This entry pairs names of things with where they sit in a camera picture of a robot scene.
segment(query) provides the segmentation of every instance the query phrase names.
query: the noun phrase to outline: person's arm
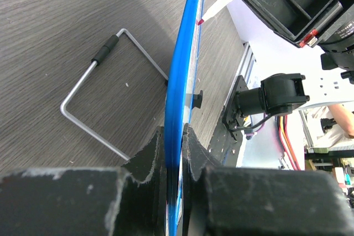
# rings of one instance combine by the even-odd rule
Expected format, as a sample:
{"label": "person's arm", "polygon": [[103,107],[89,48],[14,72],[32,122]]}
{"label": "person's arm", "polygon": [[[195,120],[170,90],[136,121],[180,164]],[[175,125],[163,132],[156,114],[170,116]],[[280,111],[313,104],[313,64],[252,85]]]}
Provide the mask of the person's arm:
{"label": "person's arm", "polygon": [[331,105],[328,108],[337,124],[350,138],[354,138],[354,114],[341,104]]}

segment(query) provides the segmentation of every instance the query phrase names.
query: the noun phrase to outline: yellow wire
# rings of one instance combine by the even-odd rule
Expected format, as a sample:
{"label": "yellow wire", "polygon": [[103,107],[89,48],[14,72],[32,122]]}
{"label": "yellow wire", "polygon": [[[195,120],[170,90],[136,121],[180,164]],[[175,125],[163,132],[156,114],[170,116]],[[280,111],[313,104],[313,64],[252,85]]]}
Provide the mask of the yellow wire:
{"label": "yellow wire", "polygon": [[284,139],[285,139],[285,141],[286,141],[286,143],[287,143],[287,146],[288,146],[288,148],[289,148],[289,150],[290,150],[290,155],[293,157],[294,164],[297,166],[297,165],[299,165],[299,164],[298,164],[298,160],[296,159],[296,156],[295,156],[295,154],[294,154],[294,151],[293,151],[293,149],[291,148],[290,141],[289,141],[289,139],[288,139],[288,137],[287,137],[287,135],[286,135],[286,133],[285,133],[285,131],[284,131],[284,128],[283,128],[283,119],[284,119],[284,117],[281,116],[281,117],[280,117],[280,129],[281,129],[282,135],[283,135],[283,137],[284,137]]}

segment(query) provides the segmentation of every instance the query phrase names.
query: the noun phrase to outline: electrical cable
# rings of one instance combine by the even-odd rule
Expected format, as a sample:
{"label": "electrical cable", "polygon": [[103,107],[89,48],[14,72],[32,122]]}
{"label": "electrical cable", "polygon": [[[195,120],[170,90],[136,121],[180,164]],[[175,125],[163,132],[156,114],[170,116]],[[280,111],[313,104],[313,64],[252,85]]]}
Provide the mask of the electrical cable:
{"label": "electrical cable", "polygon": [[284,139],[285,139],[285,142],[286,142],[286,144],[287,144],[287,147],[289,148],[289,150],[288,150],[288,156],[289,156],[289,157],[291,156],[291,158],[292,158],[293,161],[294,161],[294,164],[295,164],[294,169],[300,170],[299,164],[298,164],[298,162],[297,162],[297,160],[296,160],[296,156],[295,156],[294,151],[293,151],[293,148],[291,147],[290,141],[289,141],[289,139],[287,138],[287,135],[286,135],[286,133],[285,133],[285,130],[284,130],[283,125],[284,125],[284,117],[282,116],[282,117],[280,118],[280,130],[281,130],[281,132],[282,132],[282,134],[283,134],[283,137],[284,137]]}
{"label": "electrical cable", "polygon": [[247,127],[249,125],[252,125],[252,116],[247,116],[244,120],[243,120],[243,126]]}
{"label": "electrical cable", "polygon": [[230,129],[230,132],[237,132],[237,131],[242,131],[242,130],[250,130],[250,129],[254,129],[257,128],[261,125],[263,125],[266,121],[268,121],[269,119],[271,119],[273,116],[266,116],[264,117],[261,121],[259,121],[257,124],[251,126],[251,127],[237,127],[234,129]]}
{"label": "electrical cable", "polygon": [[300,166],[299,166],[299,163],[298,163],[298,158],[296,157],[296,154],[294,152],[294,149],[293,149],[293,146],[290,142],[290,139],[289,139],[289,136],[288,136],[288,116],[286,115],[284,117],[284,132],[285,132],[285,137],[287,138],[288,142],[289,142],[289,147],[290,147],[290,151],[292,152],[293,156],[294,156],[294,161],[299,169],[299,171],[301,170],[300,169]]}
{"label": "electrical cable", "polygon": [[[252,120],[252,116],[249,116],[250,120],[251,120],[251,126],[253,125],[253,120]],[[252,131],[250,133],[245,134],[247,137],[252,137],[254,135],[257,135],[265,126],[265,123],[262,123],[262,125],[256,130],[256,131]]]}
{"label": "electrical cable", "polygon": [[284,147],[284,152],[288,155],[288,158],[289,158],[289,160],[290,160],[290,163],[291,163],[291,165],[292,165],[292,167],[293,167],[293,169],[294,170],[296,170],[296,166],[295,166],[295,163],[294,163],[294,160],[293,160],[293,158],[292,158],[292,156],[291,156],[291,154],[290,154],[290,152],[289,152],[289,148],[288,148],[288,146],[284,143],[285,142],[285,138],[284,138],[284,136],[282,135],[282,128],[281,128],[281,118],[279,117],[278,118],[278,130],[279,130],[279,138],[280,138],[280,142],[282,143],[282,145],[283,145],[283,147]]}
{"label": "electrical cable", "polygon": [[224,158],[223,158],[223,160],[222,160],[222,165],[225,165],[226,160],[227,160],[227,157],[228,157],[228,155],[229,155],[230,152],[231,152],[231,148],[229,148],[229,149],[226,150],[225,156],[224,156]]}

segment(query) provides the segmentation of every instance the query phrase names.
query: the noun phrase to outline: black plastic clip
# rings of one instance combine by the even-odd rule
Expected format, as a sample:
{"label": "black plastic clip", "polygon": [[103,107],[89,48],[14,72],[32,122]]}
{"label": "black plastic clip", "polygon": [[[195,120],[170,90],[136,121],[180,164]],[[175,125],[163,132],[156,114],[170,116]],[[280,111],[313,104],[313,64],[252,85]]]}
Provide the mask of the black plastic clip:
{"label": "black plastic clip", "polygon": [[93,57],[91,62],[97,62],[97,66],[100,65],[104,61],[104,59],[109,55],[109,53],[113,50],[113,48],[116,46],[116,44],[119,41],[119,37],[116,35],[112,35],[100,48],[100,50],[97,52],[97,54]]}
{"label": "black plastic clip", "polygon": [[354,85],[354,71],[346,71],[341,73],[342,79],[349,79],[350,84]]}
{"label": "black plastic clip", "polygon": [[199,94],[193,94],[192,109],[194,107],[200,109],[202,101],[203,101],[203,91],[200,91]]}

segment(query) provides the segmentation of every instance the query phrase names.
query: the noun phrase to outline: red marking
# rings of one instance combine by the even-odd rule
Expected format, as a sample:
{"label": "red marking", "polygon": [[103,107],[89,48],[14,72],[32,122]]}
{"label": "red marking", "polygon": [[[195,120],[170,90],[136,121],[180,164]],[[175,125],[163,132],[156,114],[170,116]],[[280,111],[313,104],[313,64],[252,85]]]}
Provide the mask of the red marking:
{"label": "red marking", "polygon": [[304,39],[301,43],[299,43],[299,46],[300,46],[301,48],[305,47],[307,41],[308,41],[312,36],[318,35],[318,33],[319,33],[319,32],[318,32],[316,29],[313,29],[312,32],[311,32],[310,34],[308,34],[308,35],[305,37],[305,39]]}
{"label": "red marking", "polygon": [[204,22],[203,19],[201,19],[200,21],[198,21],[197,25],[201,25]]}

